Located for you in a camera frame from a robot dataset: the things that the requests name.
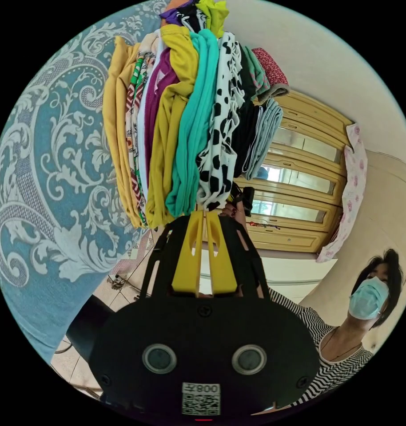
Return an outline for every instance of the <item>red patterned cloth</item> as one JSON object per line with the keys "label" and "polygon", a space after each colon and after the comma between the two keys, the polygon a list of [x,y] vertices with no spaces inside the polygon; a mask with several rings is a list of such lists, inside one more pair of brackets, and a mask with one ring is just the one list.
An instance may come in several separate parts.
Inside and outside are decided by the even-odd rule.
{"label": "red patterned cloth", "polygon": [[260,102],[265,102],[268,98],[275,96],[284,96],[290,92],[289,82],[276,61],[261,47],[252,49],[252,52],[258,58],[262,68],[267,75],[270,88],[264,93],[258,95]]}

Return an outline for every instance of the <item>clothes stack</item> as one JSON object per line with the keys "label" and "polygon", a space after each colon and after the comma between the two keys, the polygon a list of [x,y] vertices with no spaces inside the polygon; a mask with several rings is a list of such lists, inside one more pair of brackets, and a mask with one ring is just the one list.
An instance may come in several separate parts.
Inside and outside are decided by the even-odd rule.
{"label": "clothes stack", "polygon": [[233,178],[258,175],[283,118],[273,98],[289,93],[285,75],[224,31],[228,13],[225,1],[173,0],[141,43],[116,37],[103,121],[137,228],[223,207]]}

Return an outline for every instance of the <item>qr code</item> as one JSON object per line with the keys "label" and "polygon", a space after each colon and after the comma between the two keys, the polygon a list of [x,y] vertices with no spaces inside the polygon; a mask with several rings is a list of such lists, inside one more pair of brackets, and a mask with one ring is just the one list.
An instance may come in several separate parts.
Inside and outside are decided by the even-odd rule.
{"label": "qr code", "polygon": [[182,413],[199,416],[220,415],[220,395],[207,394],[183,394]]}

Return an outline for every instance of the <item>black hair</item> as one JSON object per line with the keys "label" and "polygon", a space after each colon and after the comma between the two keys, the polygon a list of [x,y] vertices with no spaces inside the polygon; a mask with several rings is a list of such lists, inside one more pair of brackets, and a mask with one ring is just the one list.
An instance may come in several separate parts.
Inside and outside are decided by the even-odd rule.
{"label": "black hair", "polygon": [[402,292],[403,271],[400,267],[400,264],[398,263],[398,253],[391,248],[384,253],[383,257],[376,256],[371,259],[369,264],[361,271],[351,292],[351,294],[354,294],[354,292],[359,288],[360,284],[368,277],[368,275],[382,263],[386,263],[388,265],[388,304],[372,328],[379,327],[390,316],[391,312],[397,306],[398,298]]}

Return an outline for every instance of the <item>camera lens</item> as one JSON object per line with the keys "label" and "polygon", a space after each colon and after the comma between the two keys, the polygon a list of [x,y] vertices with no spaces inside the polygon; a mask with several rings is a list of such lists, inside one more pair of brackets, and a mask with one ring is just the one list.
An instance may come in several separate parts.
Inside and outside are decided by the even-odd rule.
{"label": "camera lens", "polygon": [[152,373],[167,374],[176,366],[176,355],[170,347],[155,343],[145,348],[142,361]]}
{"label": "camera lens", "polygon": [[252,375],[259,373],[267,363],[265,351],[256,345],[242,346],[233,355],[233,368],[240,374]]}

